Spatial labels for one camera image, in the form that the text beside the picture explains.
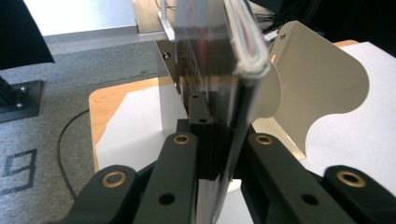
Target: black cable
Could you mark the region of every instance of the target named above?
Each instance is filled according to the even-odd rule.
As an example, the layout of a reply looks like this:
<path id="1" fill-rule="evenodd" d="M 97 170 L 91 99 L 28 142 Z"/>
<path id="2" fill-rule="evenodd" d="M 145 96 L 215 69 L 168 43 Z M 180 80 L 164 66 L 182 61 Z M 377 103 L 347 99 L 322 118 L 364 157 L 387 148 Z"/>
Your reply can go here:
<path id="1" fill-rule="evenodd" d="M 154 0 L 154 1 L 155 1 L 155 5 L 157 5 L 157 8 L 161 9 L 160 5 L 158 5 L 158 1 L 157 1 L 157 0 Z M 168 3 L 166 2 L 166 8 L 169 8 L 169 9 L 171 9 L 172 11 L 175 11 L 175 8 L 176 8 L 176 7 L 170 7 L 170 6 L 168 5 Z"/>
<path id="2" fill-rule="evenodd" d="M 67 128 L 70 126 L 71 123 L 73 123 L 74 120 L 78 119 L 81 115 L 89 112 L 90 109 L 86 109 L 82 111 L 81 113 L 75 115 L 72 119 L 70 119 L 67 124 L 64 126 L 62 129 L 61 134 L 59 135 L 58 138 L 58 148 L 57 148 L 57 156 L 58 156 L 58 164 L 59 168 L 61 168 L 62 172 L 62 177 L 64 178 L 64 183 L 66 184 L 67 188 L 70 191 L 70 194 L 72 195 L 73 199 L 75 200 L 77 198 L 76 192 L 73 190 L 72 185 L 70 184 L 69 178 L 67 177 L 66 172 L 64 171 L 64 165 L 62 164 L 62 158 L 61 158 L 61 143 L 62 143 L 62 138 L 64 137 L 64 133 L 66 132 Z"/>
<path id="3" fill-rule="evenodd" d="M 266 29 L 262 30 L 262 32 L 265 34 L 271 30 L 274 30 L 277 27 L 284 25 L 286 22 L 293 19 L 293 17 L 297 16 L 297 14 L 301 11 L 306 1 L 307 0 L 296 0 L 282 13 L 276 14 L 274 18 L 274 23 L 271 26 L 267 27 Z"/>

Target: white wall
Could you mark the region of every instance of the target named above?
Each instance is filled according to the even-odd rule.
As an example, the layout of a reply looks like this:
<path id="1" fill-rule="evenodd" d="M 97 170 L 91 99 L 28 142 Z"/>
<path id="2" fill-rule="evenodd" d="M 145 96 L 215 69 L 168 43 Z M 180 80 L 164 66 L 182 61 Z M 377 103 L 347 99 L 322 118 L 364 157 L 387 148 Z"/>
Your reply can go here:
<path id="1" fill-rule="evenodd" d="M 136 26 L 132 0 L 24 0 L 42 35 Z"/>

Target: black metal stand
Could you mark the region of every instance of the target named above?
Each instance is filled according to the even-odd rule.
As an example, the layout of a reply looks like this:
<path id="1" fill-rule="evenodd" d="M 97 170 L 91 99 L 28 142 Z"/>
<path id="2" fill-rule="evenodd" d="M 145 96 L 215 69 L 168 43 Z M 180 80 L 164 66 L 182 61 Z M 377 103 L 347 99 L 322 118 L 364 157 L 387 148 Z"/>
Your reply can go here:
<path id="1" fill-rule="evenodd" d="M 0 77 L 0 123 L 38 115 L 43 81 L 9 85 Z"/>
<path id="2" fill-rule="evenodd" d="M 210 133 L 208 120 L 202 120 L 202 98 L 190 98 L 197 112 L 178 121 L 155 164 L 137 174 L 124 166 L 99 171 L 59 223 L 196 223 L 205 215 L 196 210 L 197 182 L 210 178 L 200 169 L 207 160 L 200 147 L 210 141 L 201 136 Z M 313 175 L 278 139 L 253 129 L 233 178 L 242 179 L 255 224 L 396 223 L 395 197 L 370 176 L 346 166 L 329 167 L 323 177 Z"/>

